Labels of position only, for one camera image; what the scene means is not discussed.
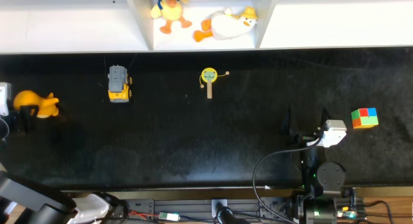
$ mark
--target toy truck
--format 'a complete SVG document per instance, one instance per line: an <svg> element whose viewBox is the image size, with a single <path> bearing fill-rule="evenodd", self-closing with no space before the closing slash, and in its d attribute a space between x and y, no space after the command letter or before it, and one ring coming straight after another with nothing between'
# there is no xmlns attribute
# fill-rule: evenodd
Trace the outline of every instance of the toy truck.
<svg viewBox="0 0 413 224"><path fill-rule="evenodd" d="M132 98L132 77L123 66L109 68L109 100L114 103L126 103Z"/></svg>

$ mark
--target wooden floor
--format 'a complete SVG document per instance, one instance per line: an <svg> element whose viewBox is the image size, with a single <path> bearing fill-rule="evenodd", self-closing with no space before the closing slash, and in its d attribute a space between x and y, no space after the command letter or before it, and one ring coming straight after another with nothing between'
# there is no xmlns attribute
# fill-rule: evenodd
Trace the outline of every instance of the wooden floor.
<svg viewBox="0 0 413 224"><path fill-rule="evenodd" d="M396 198L365 198L365 203L383 200L386 201L390 208L392 209L392 214L394 217L397 216L413 216L413 197L396 197ZM24 210L24 207L18 205L10 216L7 224L13 224L16 219L19 217L20 213ZM376 205L375 207L367 208L367 214L378 214L381 216L387 216L386 206L383 204ZM373 223L390 223L387 217L378 218L378 217L368 217L368 220ZM393 218L395 224L413 224L413 218Z"/></svg>

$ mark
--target orange plush animal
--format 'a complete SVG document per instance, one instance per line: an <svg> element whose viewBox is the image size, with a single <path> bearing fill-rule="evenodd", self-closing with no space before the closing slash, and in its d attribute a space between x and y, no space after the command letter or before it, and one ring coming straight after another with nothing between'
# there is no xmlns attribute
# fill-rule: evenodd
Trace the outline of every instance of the orange plush animal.
<svg viewBox="0 0 413 224"><path fill-rule="evenodd" d="M58 102L59 99L54 98L53 93L49 94L46 98L42 98L33 91L26 90L18 93L14 98L13 106L17 111L20 111L22 106L37 105L39 106L37 117L46 118L59 114L59 109L56 107L56 103Z"/></svg>

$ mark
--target rubik's cube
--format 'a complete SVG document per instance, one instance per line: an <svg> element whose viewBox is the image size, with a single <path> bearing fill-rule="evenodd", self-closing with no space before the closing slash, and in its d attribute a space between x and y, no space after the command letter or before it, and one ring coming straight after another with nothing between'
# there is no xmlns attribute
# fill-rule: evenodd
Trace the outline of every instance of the rubik's cube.
<svg viewBox="0 0 413 224"><path fill-rule="evenodd" d="M353 128L370 128L379 124L376 108L359 108L351 113Z"/></svg>

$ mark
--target black tabletop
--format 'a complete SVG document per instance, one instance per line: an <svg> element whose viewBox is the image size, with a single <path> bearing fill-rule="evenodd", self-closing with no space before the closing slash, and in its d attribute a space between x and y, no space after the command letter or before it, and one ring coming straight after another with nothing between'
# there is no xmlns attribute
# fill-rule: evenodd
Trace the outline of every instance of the black tabletop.
<svg viewBox="0 0 413 224"><path fill-rule="evenodd" d="M133 102L109 102L111 65L133 76ZM230 72L213 99L199 87L206 67ZM1 56L0 78L14 95L59 98L60 115L11 133L0 162L61 189L251 186L259 159L288 148L288 108L301 130L316 130L323 108L344 120L326 155L347 185L413 184L413 48ZM365 107L379 126L353 130L351 111ZM298 165L274 156L258 184L298 187Z"/></svg>

